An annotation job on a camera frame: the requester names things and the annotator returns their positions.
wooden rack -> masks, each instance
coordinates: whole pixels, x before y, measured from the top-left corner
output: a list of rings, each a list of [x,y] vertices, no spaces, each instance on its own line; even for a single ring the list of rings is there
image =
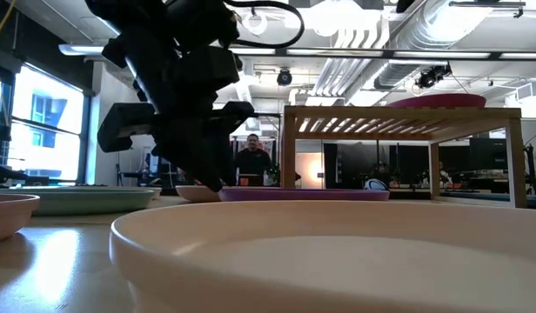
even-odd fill
[[[286,106],[282,144],[282,186],[295,187],[295,141],[418,140],[429,146],[433,200],[526,207],[525,160],[520,109],[400,109],[382,107]],[[439,143],[506,128],[510,203],[440,196]]]

ceiling duct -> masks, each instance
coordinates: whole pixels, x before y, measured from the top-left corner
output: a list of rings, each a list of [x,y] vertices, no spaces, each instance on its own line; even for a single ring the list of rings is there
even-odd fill
[[[490,13],[490,8],[450,7],[451,0],[428,0],[419,12],[390,40],[389,49],[445,50],[471,33]],[[361,78],[346,92],[351,99],[359,89],[392,90],[419,65],[372,61]]]

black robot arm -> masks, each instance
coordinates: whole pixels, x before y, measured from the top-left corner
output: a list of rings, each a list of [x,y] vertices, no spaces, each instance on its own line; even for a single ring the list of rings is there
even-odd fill
[[[115,103],[100,130],[103,151],[127,150],[131,136],[150,134],[152,151],[214,191],[234,185],[229,135],[254,113],[247,102],[229,102],[213,110],[216,91],[239,80],[232,43],[284,48],[305,30],[299,12],[274,1],[233,0],[85,0],[119,36],[104,47],[103,56],[128,66],[135,76],[141,103]],[[289,10],[301,22],[287,43],[239,40],[235,7],[271,6]],[[221,47],[210,46],[219,41]]]

table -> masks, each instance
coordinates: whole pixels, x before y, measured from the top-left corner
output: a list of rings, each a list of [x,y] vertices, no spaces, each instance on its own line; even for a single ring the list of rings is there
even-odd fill
[[[440,196],[439,144],[506,128],[510,202],[480,201],[480,204],[525,208],[526,175],[520,120],[520,109],[504,108],[286,106],[281,149],[282,187],[295,188],[295,141],[298,139],[423,141],[429,149],[432,200],[464,203],[458,198]]]
[[[162,197],[152,208],[186,203]],[[0,242],[0,313],[130,313],[131,295],[109,258],[119,214],[32,217]]]

